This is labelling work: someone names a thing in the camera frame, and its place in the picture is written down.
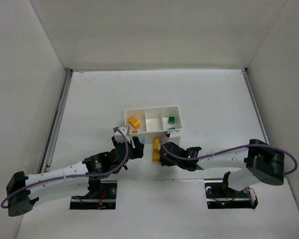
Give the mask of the yellow lego brick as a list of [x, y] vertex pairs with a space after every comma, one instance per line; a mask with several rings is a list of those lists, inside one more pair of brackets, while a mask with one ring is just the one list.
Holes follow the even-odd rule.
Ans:
[[160, 138], [159, 137], [155, 137], [154, 138], [154, 142], [153, 142], [154, 149], [159, 149], [159, 145], [160, 145]]

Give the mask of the yellow long lego plate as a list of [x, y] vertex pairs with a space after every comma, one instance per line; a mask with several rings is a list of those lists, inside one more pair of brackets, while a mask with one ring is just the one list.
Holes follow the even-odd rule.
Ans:
[[158, 148], [153, 148], [152, 162], [158, 163], [159, 159], [160, 159], [159, 149]]

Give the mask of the green upturned brick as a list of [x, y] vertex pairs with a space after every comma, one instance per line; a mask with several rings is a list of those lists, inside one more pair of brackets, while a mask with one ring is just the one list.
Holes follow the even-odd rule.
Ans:
[[174, 116], [169, 116], [168, 117], [168, 123], [169, 124], [175, 124], [175, 117]]

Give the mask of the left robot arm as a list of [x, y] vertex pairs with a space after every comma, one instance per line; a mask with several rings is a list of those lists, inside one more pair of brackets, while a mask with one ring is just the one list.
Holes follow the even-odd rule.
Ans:
[[142, 158], [144, 144], [134, 136], [132, 141], [117, 142], [114, 148], [85, 158], [71, 166], [41, 174], [12, 175], [6, 186], [7, 197], [1, 207], [9, 217], [18, 217], [30, 212], [45, 202], [74, 196], [94, 196], [101, 191], [101, 180], [118, 174], [130, 159]]

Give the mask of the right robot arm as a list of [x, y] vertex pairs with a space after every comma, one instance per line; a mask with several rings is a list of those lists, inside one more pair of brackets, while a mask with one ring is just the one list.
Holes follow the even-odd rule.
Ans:
[[212, 168], [234, 168], [223, 176], [223, 184], [234, 191], [264, 183], [272, 186], [284, 184], [285, 153], [260, 140], [251, 139], [249, 144], [209, 151], [199, 156], [201, 147], [183, 149], [174, 142], [162, 143], [160, 162], [162, 166], [177, 166], [194, 172]]

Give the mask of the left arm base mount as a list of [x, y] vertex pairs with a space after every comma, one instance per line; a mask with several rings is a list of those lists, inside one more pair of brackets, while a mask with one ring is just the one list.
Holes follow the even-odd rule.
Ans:
[[71, 210], [115, 210], [117, 181], [98, 181], [96, 188], [85, 196], [74, 196], [70, 201]]

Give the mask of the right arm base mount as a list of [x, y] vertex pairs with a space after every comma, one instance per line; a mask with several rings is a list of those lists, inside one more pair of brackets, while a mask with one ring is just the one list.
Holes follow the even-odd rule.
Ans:
[[256, 209], [258, 197], [254, 189], [247, 187], [235, 191], [228, 187], [230, 172], [223, 179], [204, 181], [208, 209]]

